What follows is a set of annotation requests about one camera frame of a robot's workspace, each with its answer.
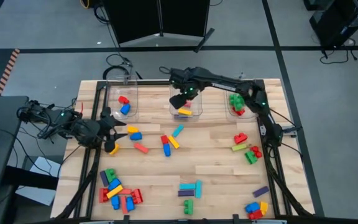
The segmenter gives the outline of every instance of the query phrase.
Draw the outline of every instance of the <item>yellow lego brick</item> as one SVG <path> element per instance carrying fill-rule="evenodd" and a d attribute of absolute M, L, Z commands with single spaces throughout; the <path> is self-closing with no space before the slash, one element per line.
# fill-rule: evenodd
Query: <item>yellow lego brick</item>
<path fill-rule="evenodd" d="M 137 128 L 131 126 L 131 125 L 128 125 L 127 126 L 127 131 L 128 131 L 128 134 L 134 134 L 136 132 L 139 132 L 139 129 L 137 129 Z"/>
<path fill-rule="evenodd" d="M 118 194 L 120 191 L 122 191 L 124 188 L 122 187 L 122 185 L 118 185 L 115 189 L 113 189 L 112 191 L 110 191 L 109 193 L 106 194 L 107 198 L 110 199 L 111 197 L 115 196 L 116 194 Z"/>
<path fill-rule="evenodd" d="M 173 147 L 175 147 L 175 149 L 179 148 L 179 143 L 172 136 L 169 136 L 168 139 L 172 143 Z"/>
<path fill-rule="evenodd" d="M 267 202 L 259 202 L 259 207 L 260 207 L 260 211 L 262 212 L 262 215 L 265 215 L 269 207 L 269 204 Z"/>
<path fill-rule="evenodd" d="M 190 110 L 185 110 L 185 109 L 179 109 L 178 110 L 179 114 L 184 114 L 184 115 L 191 115 L 191 111 Z"/>
<path fill-rule="evenodd" d="M 119 150 L 119 145 L 116 143 L 116 147 L 110 152 L 110 155 L 114 155 Z"/>

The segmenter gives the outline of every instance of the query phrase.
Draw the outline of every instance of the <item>purple lego brick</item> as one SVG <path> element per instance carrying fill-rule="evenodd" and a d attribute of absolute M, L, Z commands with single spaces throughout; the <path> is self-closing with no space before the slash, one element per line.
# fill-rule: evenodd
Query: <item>purple lego brick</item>
<path fill-rule="evenodd" d="M 269 191 L 269 188 L 265 186 L 265 187 L 262 187 L 259 190 L 254 191 L 252 194 L 254 194 L 254 197 L 259 197 L 259 196 L 261 196 L 262 194 L 264 194 L 264 193 L 266 193 L 268 191 Z"/>
<path fill-rule="evenodd" d="M 194 196 L 194 190 L 179 190 L 178 191 L 178 196 L 179 197 Z"/>
<path fill-rule="evenodd" d="M 100 178 L 102 178 L 103 186 L 107 187 L 109 182 L 107 181 L 106 173 L 104 170 L 100 171 Z"/>

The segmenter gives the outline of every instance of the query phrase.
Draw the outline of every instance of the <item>wooden tabletop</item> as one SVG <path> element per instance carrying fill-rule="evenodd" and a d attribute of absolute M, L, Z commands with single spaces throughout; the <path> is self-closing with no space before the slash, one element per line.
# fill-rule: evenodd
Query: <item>wooden tabletop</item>
<path fill-rule="evenodd" d="M 283 88 L 279 79 L 265 79 L 270 107 L 290 117 Z M 76 110 L 83 103 L 84 118 L 90 118 L 97 81 L 82 81 L 78 93 Z M 258 126 L 255 117 L 235 120 L 228 119 L 225 105 L 225 92 L 207 88 L 202 92 L 203 113 L 197 121 L 184 122 L 172 118 L 169 112 L 170 89 L 168 86 L 140 86 L 137 104 L 137 116 L 122 120 L 140 129 L 143 135 L 141 144 L 149 148 L 148 154 L 134 149 L 129 137 L 117 141 L 120 151 L 110 156 L 102 152 L 99 170 L 113 168 L 123 186 L 128 189 L 139 188 L 144 202 L 136 205 L 129 215 L 131 220 L 159 220 L 180 218 L 229 219 L 232 214 L 247 218 L 245 205 L 254 201 L 269 203 L 265 218 L 273 218 L 270 194 L 254 198 L 252 192 L 269 186 L 264 161 L 250 165 L 245 151 L 232 152 L 233 136 L 239 132 L 248 135 L 247 144 L 261 147 Z M 98 116 L 101 110 L 99 102 Z M 290 125 L 283 118 L 273 114 L 277 123 Z M 160 136 L 171 135 L 173 130 L 184 124 L 184 130 L 176 138 L 179 149 L 171 147 L 172 155 L 165 157 Z M 126 128 L 117 128 L 126 133 Z M 298 148 L 296 139 L 285 136 L 283 142 Z M 65 157 L 77 147 L 75 140 L 69 140 Z M 285 180 L 288 188 L 309 212 L 314 212 L 303 164 L 297 152 L 282 146 L 279 148 Z M 57 216 L 69 203 L 77 191 L 80 179 L 84 150 L 80 148 L 62 167 L 51 217 Z M 178 197 L 180 183 L 192 183 L 201 180 L 203 193 L 200 199 Z M 121 210 L 113 210 L 110 202 L 99 203 L 98 189 L 103 187 L 98 176 L 93 204 L 93 220 L 122 220 Z M 280 212 L 285 213 L 280 189 L 276 186 Z M 85 215 L 89 191 L 84 193 L 81 215 Z M 183 201 L 192 198 L 194 214 L 183 213 Z"/>

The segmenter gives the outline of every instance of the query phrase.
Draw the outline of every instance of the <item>white paper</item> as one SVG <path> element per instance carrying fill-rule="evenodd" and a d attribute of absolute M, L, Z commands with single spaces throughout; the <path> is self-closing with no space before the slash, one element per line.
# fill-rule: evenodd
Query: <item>white paper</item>
<path fill-rule="evenodd" d="M 49 171 L 50 174 L 54 177 L 57 177 L 57 172 L 59 170 L 60 164 L 57 164 L 56 162 L 50 161 L 48 159 L 45 159 L 43 157 L 38 157 L 37 160 L 34 162 L 35 165 L 37 165 L 39 168 Z M 31 172 L 36 172 L 39 174 L 45 174 L 49 175 L 48 173 L 36 168 L 36 166 L 32 166 L 30 169 Z M 49 189 L 39 189 L 37 187 L 24 187 L 22 189 L 16 190 L 16 194 L 21 195 L 23 197 L 29 198 L 31 200 L 35 200 L 36 202 L 42 203 L 44 205 L 50 206 L 53 202 L 53 199 L 55 198 L 55 190 L 49 190 Z"/>

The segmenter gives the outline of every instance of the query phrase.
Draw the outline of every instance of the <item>clear plastic bin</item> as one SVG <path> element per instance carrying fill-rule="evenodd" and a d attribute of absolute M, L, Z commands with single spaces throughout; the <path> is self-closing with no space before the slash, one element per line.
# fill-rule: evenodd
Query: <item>clear plastic bin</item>
<path fill-rule="evenodd" d="M 108 82 L 108 106 L 111 108 L 111 114 L 123 122 L 137 121 L 139 114 L 137 112 L 138 89 L 136 75 L 113 76 Z M 118 102 L 120 96 L 125 96 L 131 106 L 131 109 L 126 115 L 121 113 L 121 108 L 124 105 Z"/>
<path fill-rule="evenodd" d="M 175 89 L 170 85 L 170 98 L 180 94 L 179 89 Z M 190 110 L 191 115 L 183 115 L 179 114 L 178 110 L 175 109 L 171 104 L 169 111 L 172 114 L 172 118 L 176 120 L 182 120 L 182 121 L 197 121 L 198 118 L 200 118 L 200 115 L 203 113 L 203 101 L 201 97 L 201 93 L 198 93 L 198 95 L 191 101 L 191 106 L 188 108 L 186 106 L 182 107 L 185 110 Z"/>
<path fill-rule="evenodd" d="M 245 76 L 244 75 L 237 75 L 234 76 L 233 78 L 238 79 L 238 80 L 245 80 Z M 225 107 L 226 107 L 226 118 L 229 121 L 248 121 L 248 119 L 252 119 L 252 118 L 256 118 L 257 115 L 255 113 L 253 113 L 246 105 L 244 105 L 244 109 L 245 109 L 245 113 L 242 115 L 238 115 L 234 110 L 233 110 L 233 106 L 230 104 L 230 95 L 231 94 L 236 94 L 233 93 L 231 91 L 225 91 L 224 92 L 224 103 L 225 103 Z"/>

